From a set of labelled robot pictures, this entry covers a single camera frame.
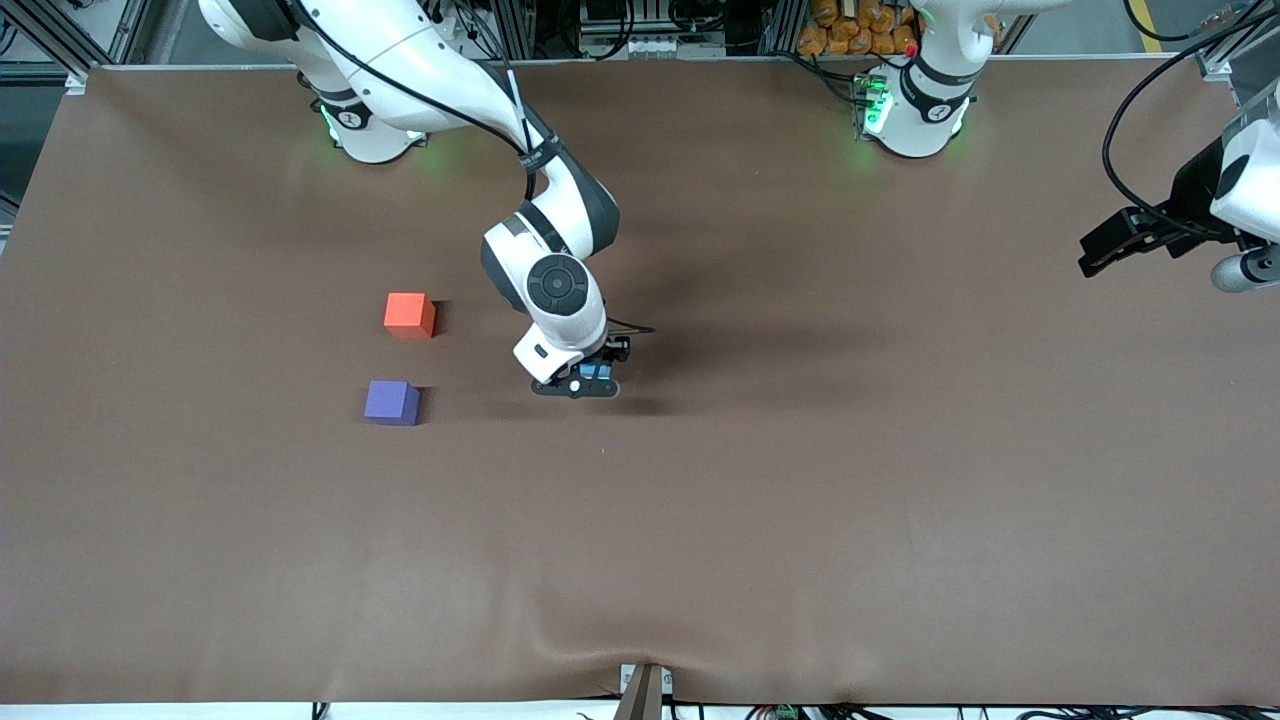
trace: purple cube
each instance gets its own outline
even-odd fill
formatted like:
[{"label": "purple cube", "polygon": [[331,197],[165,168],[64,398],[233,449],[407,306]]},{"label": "purple cube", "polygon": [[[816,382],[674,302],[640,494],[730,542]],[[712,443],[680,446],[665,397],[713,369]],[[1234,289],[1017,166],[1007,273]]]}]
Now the purple cube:
[{"label": "purple cube", "polygon": [[404,380],[369,383],[365,418],[379,425],[416,425],[420,393]]}]

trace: brown table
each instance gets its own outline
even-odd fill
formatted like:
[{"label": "brown table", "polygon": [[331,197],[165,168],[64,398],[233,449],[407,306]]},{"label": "brown table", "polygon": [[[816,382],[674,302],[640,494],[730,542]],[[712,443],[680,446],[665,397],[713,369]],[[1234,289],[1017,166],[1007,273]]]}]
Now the brown table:
[{"label": "brown table", "polygon": [[[780,63],[524,70],[623,209],[660,331],[625,397],[529,393],[474,131],[387,167],[288,72],[99,72],[0,263],[0,701],[599,694],[1280,701],[1280,297],[1222,254],[1094,281],[1097,158],[1153,61],[1006,61],[906,161]],[[1164,197],[1231,114],[1192,67],[1117,163]],[[388,291],[445,332],[380,327]],[[367,382],[429,421],[362,421]]]}]

